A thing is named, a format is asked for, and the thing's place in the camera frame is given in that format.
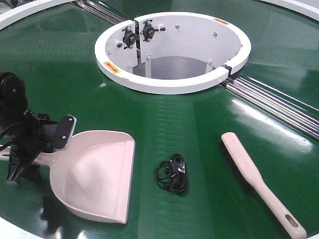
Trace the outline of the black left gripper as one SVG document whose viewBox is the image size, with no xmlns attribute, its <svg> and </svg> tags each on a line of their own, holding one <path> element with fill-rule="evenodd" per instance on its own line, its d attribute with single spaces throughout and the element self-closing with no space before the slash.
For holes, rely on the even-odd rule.
<svg viewBox="0 0 319 239">
<path fill-rule="evenodd" d="M 57 125 L 58 122 L 51 120 L 48 114 L 36 116 L 30 110 L 25 112 L 22 119 L 15 119 L 13 122 L 2 120 L 0 137 L 5 137 L 8 142 L 2 145 L 0 150 L 4 152 L 10 148 L 10 155 L 19 160 L 9 163 L 5 180 L 7 184 L 20 185 L 22 176 L 32 182 L 42 181 L 40 165 L 21 162 L 30 162 L 41 152 L 54 152 L 53 135 Z"/>
</svg>

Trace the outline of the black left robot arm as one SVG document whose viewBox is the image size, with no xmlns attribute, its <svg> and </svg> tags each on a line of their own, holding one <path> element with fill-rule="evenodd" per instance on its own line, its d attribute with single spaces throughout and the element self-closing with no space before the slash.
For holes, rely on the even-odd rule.
<svg viewBox="0 0 319 239">
<path fill-rule="evenodd" d="M 32 162 L 41 152 L 53 152 L 53 135 L 58 122 L 48 114 L 35 115 L 28 108 L 24 80 L 11 72 L 0 74 L 0 137 L 9 150 L 6 183 L 19 185 L 21 178 L 40 178 Z"/>
</svg>

